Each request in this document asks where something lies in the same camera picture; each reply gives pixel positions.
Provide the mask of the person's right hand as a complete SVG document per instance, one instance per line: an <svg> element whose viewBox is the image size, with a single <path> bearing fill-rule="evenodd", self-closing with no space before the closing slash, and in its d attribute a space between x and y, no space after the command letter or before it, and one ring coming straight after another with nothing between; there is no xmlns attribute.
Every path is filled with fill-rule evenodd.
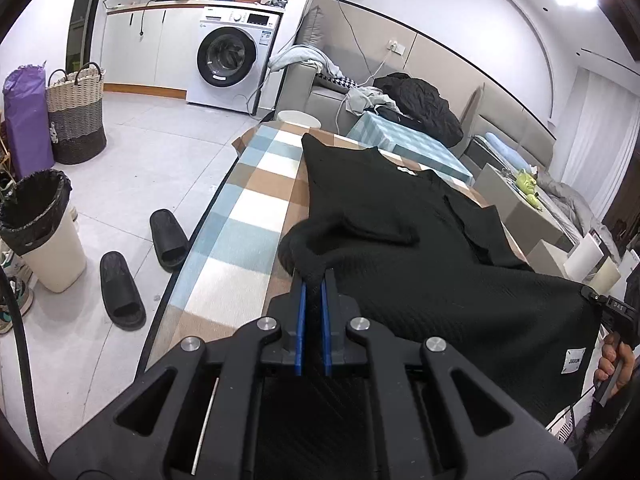
<svg viewBox="0 0 640 480"><path fill-rule="evenodd" d="M606 382L614 375L618 364L622 364L622 368L612 387L611 396L615 396L630 382L634 372L634 352L628 344L620 342L618 333L608 334L601 349L598 367L593 374L594 383L599 385L600 382Z"/></svg>

